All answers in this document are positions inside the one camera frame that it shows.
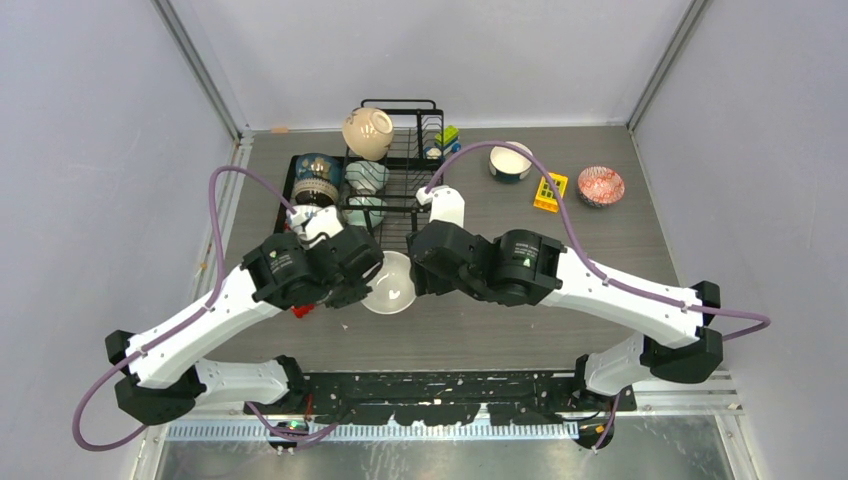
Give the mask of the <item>beige bowl with brown markings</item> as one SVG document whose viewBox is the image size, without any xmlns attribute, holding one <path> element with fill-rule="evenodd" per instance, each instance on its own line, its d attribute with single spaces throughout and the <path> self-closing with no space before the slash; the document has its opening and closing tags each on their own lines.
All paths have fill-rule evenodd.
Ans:
<svg viewBox="0 0 848 480">
<path fill-rule="evenodd" d="M 342 125 L 347 147 L 368 161 L 379 161 L 388 153 L 394 133 L 391 117 L 373 107 L 354 109 Z"/>
</svg>

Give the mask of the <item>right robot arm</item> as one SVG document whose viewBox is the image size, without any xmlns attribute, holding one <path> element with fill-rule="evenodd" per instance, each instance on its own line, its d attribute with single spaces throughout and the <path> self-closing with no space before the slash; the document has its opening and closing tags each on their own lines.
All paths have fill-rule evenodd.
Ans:
<svg viewBox="0 0 848 480">
<path fill-rule="evenodd" d="M 521 229 L 489 241 L 456 224 L 433 221 L 408 235 L 407 248 L 418 295 L 460 291 L 505 307 L 576 310 L 631 329 L 622 343 L 576 361 L 570 392 L 584 410 L 598 409 L 643 380 L 701 383 L 724 360 L 722 336 L 699 310 L 704 299 L 720 298 L 710 282 L 680 288 L 630 279 L 651 295 L 674 299 L 668 305 L 613 286 L 594 275 L 575 250 Z"/>
</svg>

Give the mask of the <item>red white patterned bowl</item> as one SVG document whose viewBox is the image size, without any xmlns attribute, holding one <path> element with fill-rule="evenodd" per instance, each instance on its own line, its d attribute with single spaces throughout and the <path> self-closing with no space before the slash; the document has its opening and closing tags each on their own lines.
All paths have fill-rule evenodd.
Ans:
<svg viewBox="0 0 848 480">
<path fill-rule="evenodd" d="M 585 168 L 578 175 L 577 184 L 579 199 L 595 208 L 605 208 L 617 203 L 626 191 L 620 174 L 600 165 Z"/>
</svg>

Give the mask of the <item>beige bowl with flower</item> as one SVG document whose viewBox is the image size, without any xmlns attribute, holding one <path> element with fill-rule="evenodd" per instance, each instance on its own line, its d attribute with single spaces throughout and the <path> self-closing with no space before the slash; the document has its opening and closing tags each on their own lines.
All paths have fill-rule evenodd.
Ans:
<svg viewBox="0 0 848 480">
<path fill-rule="evenodd" d="M 380 315 L 394 315 L 404 311 L 417 298 L 411 272 L 412 263 L 408 256 L 396 251 L 386 251 L 383 266 L 368 282 L 371 291 L 361 304 Z"/>
</svg>

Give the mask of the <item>teal bowl white inside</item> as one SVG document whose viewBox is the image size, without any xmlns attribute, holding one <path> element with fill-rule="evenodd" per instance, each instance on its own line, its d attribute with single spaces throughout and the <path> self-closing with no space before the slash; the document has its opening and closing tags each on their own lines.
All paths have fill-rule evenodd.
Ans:
<svg viewBox="0 0 848 480">
<path fill-rule="evenodd" d="M 523 180 L 533 168 L 533 163 L 510 148 L 493 147 L 488 162 L 491 176 L 500 183 L 513 184 Z"/>
</svg>

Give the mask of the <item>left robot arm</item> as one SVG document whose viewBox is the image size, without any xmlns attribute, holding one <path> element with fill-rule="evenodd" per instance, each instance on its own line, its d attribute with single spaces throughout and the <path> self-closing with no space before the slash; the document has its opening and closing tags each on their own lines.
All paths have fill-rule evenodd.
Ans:
<svg viewBox="0 0 848 480">
<path fill-rule="evenodd" d="M 106 338 L 109 360 L 124 374 L 118 407 L 144 425 L 168 423 L 201 405 L 231 402 L 298 412 L 308 383 L 297 361 L 232 363 L 207 354 L 236 334 L 292 308 L 339 309 L 364 299 L 385 259 L 362 227 L 344 226 L 301 241 L 276 233 L 249 251 L 212 290 L 159 326 Z"/>
</svg>

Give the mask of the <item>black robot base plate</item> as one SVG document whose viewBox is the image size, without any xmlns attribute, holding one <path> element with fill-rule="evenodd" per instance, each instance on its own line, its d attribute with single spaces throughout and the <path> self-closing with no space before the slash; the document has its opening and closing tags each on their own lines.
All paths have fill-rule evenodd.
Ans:
<svg viewBox="0 0 848 480">
<path fill-rule="evenodd" d="M 604 420 L 614 401 L 581 393 L 570 371 L 308 373 L 266 415 L 304 415 L 321 424 L 468 425 L 482 412 L 494 426 L 556 425 L 566 415 Z"/>
</svg>

